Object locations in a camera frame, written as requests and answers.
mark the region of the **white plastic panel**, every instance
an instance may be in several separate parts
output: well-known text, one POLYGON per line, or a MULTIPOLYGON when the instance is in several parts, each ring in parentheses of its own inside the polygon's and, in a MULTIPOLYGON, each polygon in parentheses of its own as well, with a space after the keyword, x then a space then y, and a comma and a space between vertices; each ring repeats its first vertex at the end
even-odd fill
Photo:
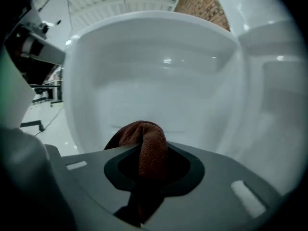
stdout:
POLYGON ((169 141, 216 151, 232 137, 228 129, 242 110, 236 49, 229 32, 177 13, 127 14, 81 31, 64 68, 78 149, 101 150, 124 125, 149 120, 169 141))
POLYGON ((245 52, 246 108, 237 135, 219 153, 281 194, 306 166, 308 70, 304 42, 279 0, 219 0, 245 52))
POLYGON ((8 129, 19 128, 34 96, 34 90, 3 47, 0 51, 0 126, 8 129))

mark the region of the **white floor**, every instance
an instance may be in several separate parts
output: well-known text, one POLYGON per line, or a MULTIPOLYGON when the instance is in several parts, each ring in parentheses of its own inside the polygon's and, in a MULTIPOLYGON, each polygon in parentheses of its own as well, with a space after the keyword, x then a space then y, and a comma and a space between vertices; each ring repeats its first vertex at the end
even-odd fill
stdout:
POLYGON ((37 137, 44 144, 56 146, 61 156, 79 154, 67 126, 64 103, 55 103, 52 107, 50 102, 30 105, 23 122, 35 120, 41 120, 44 128, 50 124, 41 133, 38 126, 25 127, 21 130, 32 135, 39 133, 37 137))

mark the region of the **brown cloth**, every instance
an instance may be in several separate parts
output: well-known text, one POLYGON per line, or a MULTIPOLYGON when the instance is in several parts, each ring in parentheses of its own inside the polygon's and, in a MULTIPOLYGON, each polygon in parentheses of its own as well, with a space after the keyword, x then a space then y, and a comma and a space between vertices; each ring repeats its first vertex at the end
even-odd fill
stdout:
POLYGON ((168 148, 163 130, 153 122, 133 122, 121 128, 105 150, 133 143, 142 143, 139 176, 145 180, 164 181, 167 178, 168 148))
POLYGON ((105 150, 132 143, 141 143, 137 188, 128 205, 115 216, 134 226, 146 222, 163 201, 159 188, 167 179, 168 147, 163 130, 149 121, 136 121, 121 128, 108 142, 105 150))

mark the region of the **white wall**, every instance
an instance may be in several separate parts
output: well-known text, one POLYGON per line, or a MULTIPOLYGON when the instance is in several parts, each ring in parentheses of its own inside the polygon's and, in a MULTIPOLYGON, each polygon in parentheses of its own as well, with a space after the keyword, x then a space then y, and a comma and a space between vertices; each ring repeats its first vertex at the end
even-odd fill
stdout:
MULTIPOLYGON (((33 0, 36 9, 39 9, 43 5, 40 1, 33 0)), ((47 32, 47 41, 59 49, 64 50, 65 42, 72 30, 68 0, 49 0, 39 12, 39 15, 42 21, 47 22, 49 25, 54 25, 50 26, 47 32)))

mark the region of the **white bin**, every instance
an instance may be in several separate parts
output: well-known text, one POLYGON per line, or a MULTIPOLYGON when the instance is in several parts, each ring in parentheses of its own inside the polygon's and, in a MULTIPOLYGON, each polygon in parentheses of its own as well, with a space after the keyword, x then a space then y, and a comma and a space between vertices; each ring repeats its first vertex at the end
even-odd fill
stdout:
POLYGON ((228 155, 282 194, 296 186, 307 157, 300 36, 276 0, 220 1, 232 33, 193 16, 148 11, 72 36, 64 101, 81 153, 102 150, 121 127, 148 120, 168 141, 228 155))

